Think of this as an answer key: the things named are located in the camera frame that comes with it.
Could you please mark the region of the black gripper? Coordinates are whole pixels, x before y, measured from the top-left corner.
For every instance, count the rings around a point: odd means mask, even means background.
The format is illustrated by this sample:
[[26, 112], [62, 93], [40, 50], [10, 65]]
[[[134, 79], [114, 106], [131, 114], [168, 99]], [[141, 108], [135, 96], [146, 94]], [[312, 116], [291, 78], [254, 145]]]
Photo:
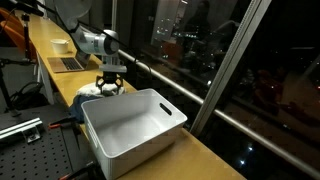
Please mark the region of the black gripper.
[[96, 87], [100, 90], [101, 95], [104, 96], [103, 86], [105, 84], [115, 84], [116, 85], [116, 95], [121, 95], [124, 93], [123, 79], [115, 72], [103, 72], [102, 76], [96, 77]]

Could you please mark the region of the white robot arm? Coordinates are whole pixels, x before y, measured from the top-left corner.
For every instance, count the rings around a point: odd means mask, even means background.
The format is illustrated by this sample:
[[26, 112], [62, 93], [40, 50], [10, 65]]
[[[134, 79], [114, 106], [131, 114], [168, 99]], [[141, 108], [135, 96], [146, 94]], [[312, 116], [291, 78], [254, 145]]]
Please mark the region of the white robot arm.
[[75, 46], [85, 54], [100, 55], [102, 64], [99, 70], [102, 76], [96, 77], [95, 85], [103, 92], [105, 84], [114, 84], [116, 94], [123, 87], [123, 80], [118, 74], [126, 73], [127, 67], [119, 59], [118, 34], [113, 30], [88, 32], [80, 25], [79, 18], [87, 14], [93, 0], [54, 0], [56, 12], [65, 26]]

